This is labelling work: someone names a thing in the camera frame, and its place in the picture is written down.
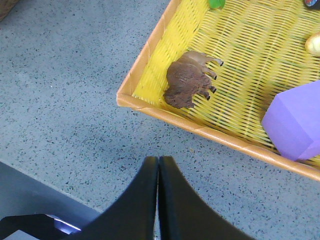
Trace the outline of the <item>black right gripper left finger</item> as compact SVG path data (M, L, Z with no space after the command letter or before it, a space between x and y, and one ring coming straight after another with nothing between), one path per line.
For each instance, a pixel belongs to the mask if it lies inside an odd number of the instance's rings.
M159 160L148 156L121 196L99 217L66 240L152 240Z

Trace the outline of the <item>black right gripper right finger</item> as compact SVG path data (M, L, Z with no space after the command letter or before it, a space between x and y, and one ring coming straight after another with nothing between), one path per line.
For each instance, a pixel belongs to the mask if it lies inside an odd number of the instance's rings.
M158 218L162 240L252 240L210 208L171 156L159 159Z

